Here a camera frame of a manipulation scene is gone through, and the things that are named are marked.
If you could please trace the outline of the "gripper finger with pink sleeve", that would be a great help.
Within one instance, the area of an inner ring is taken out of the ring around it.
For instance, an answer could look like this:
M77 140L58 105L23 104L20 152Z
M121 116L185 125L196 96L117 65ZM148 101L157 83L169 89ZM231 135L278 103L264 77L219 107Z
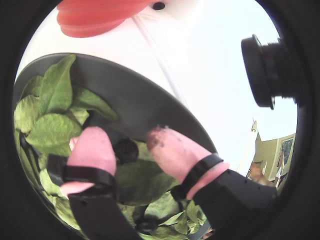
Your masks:
M147 148L160 168L179 182L173 197L194 201L217 234L253 229L278 195L275 187L231 170L217 153L173 129L152 129Z
M107 133L88 127L70 140L71 154L49 155L48 172L69 200L73 216L90 240L138 240L117 204L116 158Z

